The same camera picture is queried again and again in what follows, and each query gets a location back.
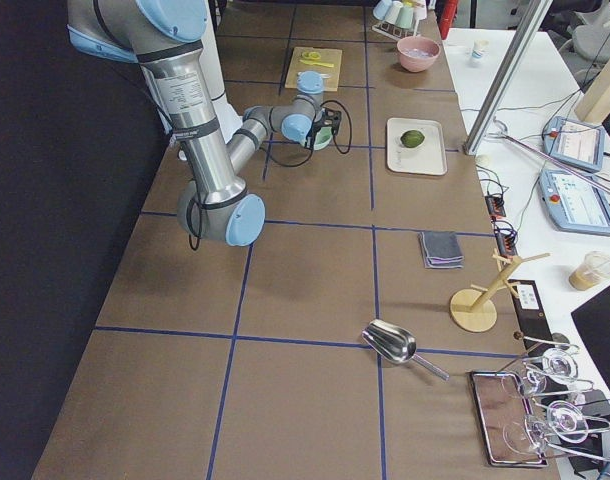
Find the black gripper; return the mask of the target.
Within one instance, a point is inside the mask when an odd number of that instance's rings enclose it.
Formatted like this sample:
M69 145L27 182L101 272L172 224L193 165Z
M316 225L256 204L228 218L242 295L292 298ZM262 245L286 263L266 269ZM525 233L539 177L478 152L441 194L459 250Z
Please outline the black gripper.
M322 127L328 126L332 129L334 137L339 132L341 121L342 113L340 111L324 108L320 118L313 122L309 133L316 134Z

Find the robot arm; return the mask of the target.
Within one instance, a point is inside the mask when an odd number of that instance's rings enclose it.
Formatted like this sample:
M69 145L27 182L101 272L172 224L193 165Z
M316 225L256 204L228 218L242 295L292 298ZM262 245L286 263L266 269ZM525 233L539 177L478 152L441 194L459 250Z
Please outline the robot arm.
M265 205L238 174L273 133L312 150L320 130L338 132L341 114L325 107L322 76L299 75L288 105L254 106L237 116L224 91L206 2L70 1L67 7L76 49L141 67L192 173L178 202L183 229L231 246L253 243Z

